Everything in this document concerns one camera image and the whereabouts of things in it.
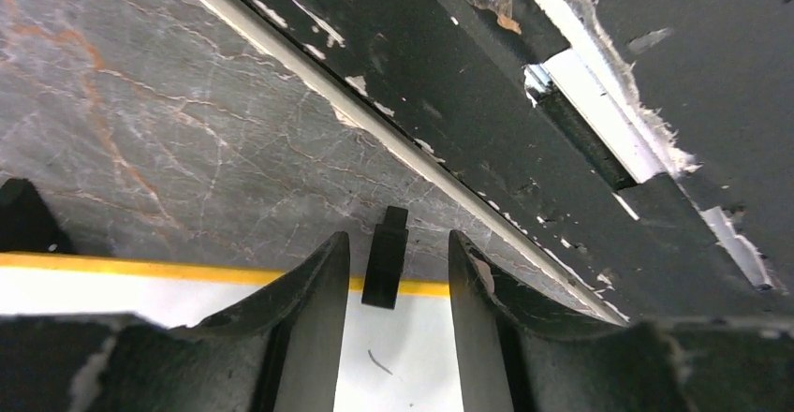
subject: marble surface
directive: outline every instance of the marble surface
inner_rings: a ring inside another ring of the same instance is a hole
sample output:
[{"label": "marble surface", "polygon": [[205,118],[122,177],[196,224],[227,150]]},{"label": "marble surface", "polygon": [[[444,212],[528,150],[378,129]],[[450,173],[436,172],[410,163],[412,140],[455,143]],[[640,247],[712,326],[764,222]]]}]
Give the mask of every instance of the marble surface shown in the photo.
[{"label": "marble surface", "polygon": [[446,279],[462,229],[586,310],[199,0],[2,0],[0,182],[31,179],[81,252],[288,269],[336,230],[363,274],[387,205],[405,277]]}]

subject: yellow strip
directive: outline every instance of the yellow strip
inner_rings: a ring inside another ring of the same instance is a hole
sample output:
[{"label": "yellow strip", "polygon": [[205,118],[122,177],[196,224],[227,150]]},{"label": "yellow strip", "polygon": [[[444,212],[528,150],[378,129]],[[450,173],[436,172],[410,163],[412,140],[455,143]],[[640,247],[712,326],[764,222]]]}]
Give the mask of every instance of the yellow strip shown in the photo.
[{"label": "yellow strip", "polygon": [[[206,281],[212,283],[246,284],[266,286],[284,272],[264,269],[243,269],[212,265],[182,264],[149,260],[117,259],[114,257],[89,257],[71,255],[48,255],[34,253],[0,253],[0,267],[20,269],[63,270],[68,272],[90,272],[152,276],[155,278]],[[364,278],[350,278],[350,290],[361,292]],[[449,285],[432,281],[400,282],[398,293],[423,297],[449,297]]]}]

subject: yellow edge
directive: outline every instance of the yellow edge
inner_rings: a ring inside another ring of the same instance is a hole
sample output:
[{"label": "yellow edge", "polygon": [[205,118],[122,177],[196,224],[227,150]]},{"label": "yellow edge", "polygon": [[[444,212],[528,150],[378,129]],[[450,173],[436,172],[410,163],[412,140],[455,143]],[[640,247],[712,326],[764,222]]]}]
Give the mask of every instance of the yellow edge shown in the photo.
[{"label": "yellow edge", "polygon": [[[89,257],[71,255],[47,255],[33,253],[0,253],[0,267],[20,269],[62,270],[67,272],[90,272],[152,276],[155,278],[206,281],[212,283],[246,284],[266,286],[285,272],[264,269],[242,269],[212,265],[183,264],[150,260],[117,259],[113,257]],[[361,292],[364,278],[350,278],[350,290]],[[400,281],[398,293],[423,297],[449,297],[449,285],[432,281]]]}]

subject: gray marble countertop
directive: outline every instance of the gray marble countertop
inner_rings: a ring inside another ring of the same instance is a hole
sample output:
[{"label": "gray marble countertop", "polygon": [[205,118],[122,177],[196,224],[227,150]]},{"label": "gray marble countertop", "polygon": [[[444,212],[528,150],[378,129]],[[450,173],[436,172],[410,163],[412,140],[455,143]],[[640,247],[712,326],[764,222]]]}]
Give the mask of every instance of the gray marble countertop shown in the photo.
[{"label": "gray marble countertop", "polygon": [[336,230],[363,274],[386,206],[404,276],[447,277],[448,232],[578,310],[199,0],[2,0],[0,182],[32,180],[84,254],[288,269]]}]

